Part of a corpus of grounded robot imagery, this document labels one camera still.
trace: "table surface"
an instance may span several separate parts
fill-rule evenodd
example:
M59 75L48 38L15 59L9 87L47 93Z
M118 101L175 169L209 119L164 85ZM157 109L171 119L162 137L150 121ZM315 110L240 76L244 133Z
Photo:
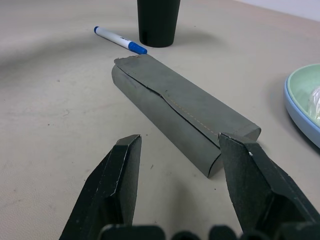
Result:
M116 141L141 134L134 224L167 237L241 227L224 170L206 178L113 84L139 42L136 1L2 0L1 239L57 240L86 178ZM231 0L181 1L174 44L148 53L262 128L268 156L320 211L320 151L283 101L286 77L319 61L320 23Z

